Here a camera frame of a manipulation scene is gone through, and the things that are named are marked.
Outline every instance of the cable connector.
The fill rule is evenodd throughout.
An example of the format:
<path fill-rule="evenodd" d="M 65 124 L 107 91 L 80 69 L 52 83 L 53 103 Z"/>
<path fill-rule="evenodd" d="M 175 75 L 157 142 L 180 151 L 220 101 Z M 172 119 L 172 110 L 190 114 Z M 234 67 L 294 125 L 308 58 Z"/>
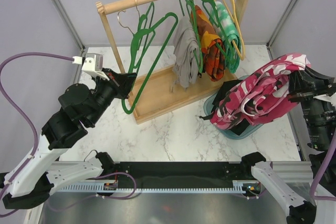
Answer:
<path fill-rule="evenodd" d="M 8 180 L 4 181 L 4 185 L 11 185 L 13 182 L 9 182 Z"/>
<path fill-rule="evenodd" d="M 73 62 L 72 64 L 78 64 L 78 65 L 82 65 L 83 64 L 83 57 L 80 56 L 73 56 Z"/>

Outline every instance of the black wire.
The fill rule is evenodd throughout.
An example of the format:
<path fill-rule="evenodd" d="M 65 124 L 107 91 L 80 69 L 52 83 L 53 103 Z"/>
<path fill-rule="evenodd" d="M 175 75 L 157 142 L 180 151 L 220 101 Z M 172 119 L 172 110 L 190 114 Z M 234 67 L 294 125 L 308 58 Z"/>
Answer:
<path fill-rule="evenodd" d="M 98 151 L 97 151 L 97 150 L 92 150 L 92 151 L 89 152 L 89 154 L 84 158 L 84 162 L 85 162 L 85 160 L 87 159 L 87 157 L 88 157 L 92 152 L 96 152 L 96 154 L 98 154 Z"/>

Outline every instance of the yellow hanger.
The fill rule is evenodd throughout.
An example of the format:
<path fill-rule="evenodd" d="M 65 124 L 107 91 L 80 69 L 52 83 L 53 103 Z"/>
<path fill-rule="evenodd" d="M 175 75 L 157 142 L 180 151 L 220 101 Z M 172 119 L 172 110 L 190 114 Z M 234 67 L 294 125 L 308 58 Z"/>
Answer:
<path fill-rule="evenodd" d="M 233 42 L 233 45 L 235 47 L 235 49 L 237 50 L 237 54 L 239 56 L 239 58 L 241 60 L 244 60 L 245 59 L 245 44 L 244 44 L 244 41 L 243 41 L 243 37 L 242 37 L 242 32 L 240 31 L 240 27 L 239 27 L 239 23 L 238 23 L 238 19 L 237 19 L 237 15 L 236 15 L 236 4 L 235 4 L 235 0 L 230 0 L 231 2 L 231 5 L 232 5 L 232 9 L 233 9 L 233 15 L 232 13 L 230 12 L 230 9 L 228 8 L 225 0 L 222 0 L 223 1 L 223 4 L 225 5 L 229 15 L 230 15 L 230 18 L 232 19 L 233 23 L 235 24 L 236 28 L 237 28 L 237 31 L 239 33 L 239 36 L 240 36 L 240 41 L 241 41 L 241 44 L 242 44 L 242 51 L 240 52 L 240 50 L 238 49 L 236 43 L 234 42 L 234 40 L 232 41 Z"/>

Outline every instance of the green hanger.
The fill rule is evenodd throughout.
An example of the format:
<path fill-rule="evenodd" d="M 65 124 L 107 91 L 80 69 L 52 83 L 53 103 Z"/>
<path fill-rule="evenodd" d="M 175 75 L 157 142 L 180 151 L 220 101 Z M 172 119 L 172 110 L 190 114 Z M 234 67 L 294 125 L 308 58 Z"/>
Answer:
<path fill-rule="evenodd" d="M 215 26 L 220 28 L 221 32 L 224 34 L 225 41 L 229 45 L 230 50 L 233 51 L 232 45 L 229 43 L 229 40 L 228 40 L 228 38 L 227 38 L 227 36 L 224 32 L 224 29 L 223 29 L 221 23 L 219 22 L 219 17 L 218 17 L 218 12 L 217 12 L 215 1 L 214 0 L 201 0 L 201 1 L 202 1 L 203 8 L 205 9 L 206 13 L 209 16 L 210 22 L 212 22 L 213 24 L 215 24 Z M 206 3 L 209 3 L 211 5 L 212 9 L 214 10 L 214 14 L 215 14 L 215 18 L 216 18 L 217 22 L 215 20 L 213 20 L 212 16 L 210 15 L 210 12 L 208 11 L 208 9 L 205 6 Z M 216 43 L 216 46 L 222 52 L 222 54 L 225 56 L 225 59 L 227 59 L 230 64 L 234 64 L 234 60 L 229 59 L 229 57 L 227 56 L 225 51 L 222 49 L 222 47 L 218 43 Z"/>
<path fill-rule="evenodd" d="M 146 13 L 145 15 L 142 15 L 142 16 L 140 17 L 140 20 L 139 20 L 139 24 L 140 24 L 140 26 L 138 26 L 138 28 L 141 27 L 142 22 L 143 22 L 144 20 L 146 20 L 146 19 L 145 19 L 145 16 L 147 15 L 147 13 Z M 163 53 L 164 48 L 165 48 L 166 45 L 168 44 L 168 41 L 170 40 L 170 38 L 171 38 L 171 36 L 172 36 L 172 34 L 173 34 L 173 32 L 174 32 L 176 26 L 177 26 L 177 23 L 179 22 L 179 21 L 178 21 L 178 17 L 177 17 L 177 15 L 176 15 L 175 13 L 171 13 L 171 12 L 170 12 L 170 13 L 167 13 L 164 17 L 162 17 L 162 18 L 161 18 L 158 22 L 156 22 L 153 26 L 151 26 L 151 23 L 152 23 L 152 19 L 151 19 L 151 21 L 150 21 L 150 28 L 142 28 L 142 29 L 139 29 L 139 30 L 133 35 L 133 39 L 132 39 L 132 42 L 131 42 L 131 64 L 130 64 L 130 68 L 129 68 L 128 73 L 132 73 L 134 68 L 137 68 L 137 70 L 136 70 L 137 73 L 139 72 L 139 66 L 140 66 L 139 63 L 141 63 L 141 60 L 142 60 L 142 57 L 143 57 L 144 53 L 141 54 L 141 57 L 140 57 L 140 59 L 138 60 L 137 63 L 135 63 L 135 58 L 136 58 L 136 56 L 137 56 L 137 53 L 136 53 L 136 52 L 139 50 L 139 46 L 140 46 L 140 44 L 141 44 L 141 40 L 142 40 L 143 36 L 146 35 L 146 40 L 145 40 L 145 44 L 146 44 L 148 35 L 149 35 L 150 33 L 153 33 L 152 37 L 151 37 L 150 40 L 149 40 L 149 44 L 148 44 L 146 47 L 144 46 L 144 48 L 143 48 L 143 51 L 147 51 L 147 49 L 149 48 L 151 42 L 153 41 L 153 39 L 154 39 L 154 37 L 155 37 L 155 35 L 156 35 L 156 33 L 155 33 L 155 29 L 156 29 L 159 25 L 161 25 L 161 24 L 162 24 L 167 18 L 169 18 L 169 17 L 174 17 L 174 18 L 175 18 L 175 23 L 174 23 L 172 29 L 170 30 L 168 36 L 166 37 L 166 40 L 164 41 L 164 43 L 163 43 L 163 45 L 162 45 L 162 47 L 161 47 L 161 49 L 160 49 L 160 51 L 159 51 L 157 57 L 155 58 L 153 65 L 151 66 L 149 72 L 147 73 L 147 75 L 146 75 L 146 77 L 145 77 L 145 79 L 144 79 L 144 81 L 143 81 L 143 83 L 142 83 L 142 85 L 141 85 L 141 87 L 140 87 L 140 89 L 139 89 L 139 91 L 138 91 L 138 93 L 137 93 L 135 99 L 134 99 L 134 102 L 133 102 L 133 104 L 132 104 L 132 106 L 131 106 L 131 109 L 129 109 L 129 110 L 127 109 L 125 100 L 122 100 L 122 101 L 121 101 L 122 108 L 124 109 L 124 111 L 125 111 L 126 114 L 131 114 L 131 113 L 134 111 L 135 106 L 136 106 L 136 104 L 137 104 L 137 102 L 138 102 L 138 100 L 139 100 L 139 97 L 140 97 L 140 95 L 141 95 L 141 93 L 142 93 L 142 91 L 143 91 L 145 85 L 146 85 L 147 82 L 148 82 L 148 79 L 149 79 L 150 75 L 152 74 L 152 72 L 153 72 L 153 70 L 154 70 L 154 68 L 155 68 L 155 66 L 156 66 L 156 64 L 157 64 L 157 62 L 158 62 L 158 60 L 159 60 L 159 58 L 161 57 L 161 54 Z"/>
<path fill-rule="evenodd" d="M 184 16 L 184 11 L 183 11 L 183 6 L 182 6 L 182 2 L 181 0 L 178 0 L 179 3 L 180 3 L 180 7 L 181 7 L 181 11 L 182 11 L 182 15 Z M 194 51 L 194 57 L 196 59 L 196 63 L 197 63 L 197 66 L 198 66 L 198 71 L 200 73 L 203 72 L 203 54 L 202 54 L 202 50 L 201 50 L 201 42 L 200 42 L 200 37 L 198 35 L 198 30 L 197 30 L 197 21 L 196 21 L 196 9 L 195 9 L 195 4 L 192 0 L 185 0 L 186 2 L 186 8 L 187 8 L 187 13 L 189 15 L 189 19 L 191 20 L 191 24 L 193 26 L 193 30 L 195 32 L 195 35 L 196 35 L 196 39 L 197 39 L 197 43 L 198 43 L 198 47 L 200 49 L 200 53 L 199 53 L 199 58 L 197 58 L 196 56 L 196 52 Z M 191 19 L 191 15 L 190 15 L 190 11 L 189 11 L 189 6 L 191 7 L 191 10 L 193 12 L 193 19 Z"/>

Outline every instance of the orange patterned cloth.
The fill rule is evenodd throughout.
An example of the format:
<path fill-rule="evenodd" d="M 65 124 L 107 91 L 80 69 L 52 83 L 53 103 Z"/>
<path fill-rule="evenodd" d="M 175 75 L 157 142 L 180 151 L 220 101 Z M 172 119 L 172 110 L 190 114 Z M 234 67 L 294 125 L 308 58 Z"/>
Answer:
<path fill-rule="evenodd" d="M 217 48 L 216 43 L 225 50 L 223 41 L 220 36 L 217 35 L 201 8 L 196 5 L 195 9 L 197 30 L 203 54 L 203 68 L 210 75 L 212 81 L 218 81 L 224 76 L 225 59 L 221 51 Z"/>

